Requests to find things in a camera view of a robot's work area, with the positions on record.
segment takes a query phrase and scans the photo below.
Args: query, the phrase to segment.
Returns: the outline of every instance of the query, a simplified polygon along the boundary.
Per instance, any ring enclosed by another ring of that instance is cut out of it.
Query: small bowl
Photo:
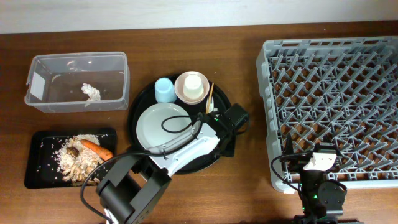
[[[199,76],[201,79],[202,85],[203,85],[203,94],[201,95],[201,97],[199,97],[195,100],[191,100],[191,99],[187,98],[186,96],[184,96],[184,94],[183,94],[185,78],[189,75]],[[210,90],[209,81],[207,80],[206,76],[204,76],[202,73],[199,73],[199,72],[184,72],[180,76],[178,76],[178,78],[176,79],[176,81],[174,83],[174,91],[175,91],[176,96],[188,105],[196,105],[196,104],[202,102],[206,98],[207,94],[209,93],[209,90]]]

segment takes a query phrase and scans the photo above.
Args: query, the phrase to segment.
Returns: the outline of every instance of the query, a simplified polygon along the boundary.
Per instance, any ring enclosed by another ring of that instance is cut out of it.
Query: chopsticks
[[[211,104],[211,96],[213,94],[213,87],[214,87],[214,83],[211,84],[210,94],[209,94],[209,97],[208,97],[208,100],[207,100],[206,114],[209,113],[210,104]]]

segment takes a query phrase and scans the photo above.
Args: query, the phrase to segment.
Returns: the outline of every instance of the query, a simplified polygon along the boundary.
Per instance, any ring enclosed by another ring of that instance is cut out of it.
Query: gray dish rack
[[[326,135],[344,157],[328,179],[349,189],[398,187],[398,38],[268,40],[256,60],[269,162],[288,133],[295,152]],[[297,185],[299,175],[276,162]],[[278,191],[293,191],[271,172]]]

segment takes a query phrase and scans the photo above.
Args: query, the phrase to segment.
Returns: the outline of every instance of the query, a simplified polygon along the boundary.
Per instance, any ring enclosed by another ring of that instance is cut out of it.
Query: sticker
[[[30,94],[36,96],[39,100],[43,100],[44,85],[45,79],[34,72]]]
[[[304,170],[326,171],[333,167],[337,155],[335,153],[314,152],[310,162],[305,165]]]

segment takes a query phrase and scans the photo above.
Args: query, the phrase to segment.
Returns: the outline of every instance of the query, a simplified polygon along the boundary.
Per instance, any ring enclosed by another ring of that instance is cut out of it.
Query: blue cup
[[[168,78],[160,78],[155,82],[155,97],[158,103],[174,103],[177,96],[174,85]]]

